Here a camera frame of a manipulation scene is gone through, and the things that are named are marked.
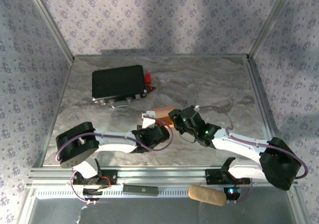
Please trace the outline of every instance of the red wire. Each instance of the red wire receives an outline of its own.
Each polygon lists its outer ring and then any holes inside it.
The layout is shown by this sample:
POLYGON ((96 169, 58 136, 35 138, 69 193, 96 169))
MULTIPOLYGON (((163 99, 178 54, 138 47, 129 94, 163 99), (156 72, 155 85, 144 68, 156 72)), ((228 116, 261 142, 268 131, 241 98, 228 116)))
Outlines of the red wire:
POLYGON ((242 183, 244 184, 243 190, 245 189, 245 182, 243 179, 241 179, 242 183))
POLYGON ((111 185, 111 181, 108 177, 102 176, 101 178, 107 179, 109 181, 108 187, 111 185))

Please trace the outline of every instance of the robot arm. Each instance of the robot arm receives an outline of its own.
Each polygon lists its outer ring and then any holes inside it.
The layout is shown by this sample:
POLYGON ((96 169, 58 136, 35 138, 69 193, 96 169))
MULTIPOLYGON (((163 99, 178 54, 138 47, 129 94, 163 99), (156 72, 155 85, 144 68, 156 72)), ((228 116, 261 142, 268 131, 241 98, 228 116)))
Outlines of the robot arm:
POLYGON ((289 190, 301 164, 281 139, 273 137, 267 141, 234 134, 217 125, 205 123, 194 108, 172 110, 168 114, 180 134, 187 132, 202 146, 228 150, 249 158, 229 158, 222 167, 225 179, 229 182, 240 178, 265 179, 281 190, 289 190))
MULTIPOLYGON (((82 123, 57 136, 57 161, 62 168, 79 171, 83 178, 99 180, 100 167, 97 160, 90 157, 98 151, 121 151, 143 153, 152 150, 159 143, 169 139, 164 126, 155 125, 154 112, 142 115, 143 125, 126 133, 99 132, 91 122, 82 123)), ((275 187, 288 190, 296 178, 301 164, 291 156, 268 148, 270 145, 293 152, 279 138, 271 141, 253 139, 229 132, 217 125, 205 123, 194 107, 172 110, 169 113, 175 129, 194 136, 200 145, 214 149, 227 150, 247 157, 248 160, 228 158, 220 172, 229 183, 237 183, 241 178, 264 179, 275 187)))

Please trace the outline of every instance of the black case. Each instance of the black case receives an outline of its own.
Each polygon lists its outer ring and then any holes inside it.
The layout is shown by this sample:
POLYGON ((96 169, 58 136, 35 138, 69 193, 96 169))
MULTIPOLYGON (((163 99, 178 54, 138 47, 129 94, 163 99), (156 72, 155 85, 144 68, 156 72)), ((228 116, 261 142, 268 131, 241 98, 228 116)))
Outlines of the black case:
POLYGON ((96 104, 139 99, 146 95, 141 65, 92 72, 92 100, 96 104))

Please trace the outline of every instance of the marble surface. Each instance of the marble surface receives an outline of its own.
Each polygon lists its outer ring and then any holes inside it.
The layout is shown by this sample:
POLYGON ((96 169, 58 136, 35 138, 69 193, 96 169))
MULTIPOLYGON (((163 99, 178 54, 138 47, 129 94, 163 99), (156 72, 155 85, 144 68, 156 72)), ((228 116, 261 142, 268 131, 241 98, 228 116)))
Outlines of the marble surface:
MULTIPOLYGON (((127 132, 141 124, 141 113, 150 108, 190 105, 215 105, 229 112, 234 131, 254 138, 263 138, 263 125, 256 108, 241 57, 76 57, 68 78, 62 104, 49 142, 44 165, 56 165, 55 138, 60 133, 91 121, 96 129, 127 132), (100 69, 140 64, 144 73, 151 73, 157 87, 146 98, 133 100, 126 108, 113 109, 92 102, 92 72, 100 69)), ((206 122, 222 127, 229 125, 227 116, 213 109, 201 109, 206 122)), ((188 134, 184 138, 192 140, 188 134)), ((205 148, 182 140, 174 131, 171 146, 161 152, 125 154, 99 152, 93 154, 101 166, 219 166, 228 157, 238 157, 228 151, 205 148)))

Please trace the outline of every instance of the wall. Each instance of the wall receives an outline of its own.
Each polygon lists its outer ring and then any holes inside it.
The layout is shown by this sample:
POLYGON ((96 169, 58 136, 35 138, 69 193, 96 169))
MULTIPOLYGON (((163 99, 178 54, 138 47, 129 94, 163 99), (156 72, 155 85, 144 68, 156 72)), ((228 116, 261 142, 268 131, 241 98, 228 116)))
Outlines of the wall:
POLYGON ((45 0, 73 55, 245 54, 275 0, 45 0))
POLYGON ((309 167, 300 180, 319 223, 319 0, 289 0, 256 57, 278 136, 309 167))
POLYGON ((11 223, 68 62, 32 0, 0 0, 0 17, 0 223, 11 223))

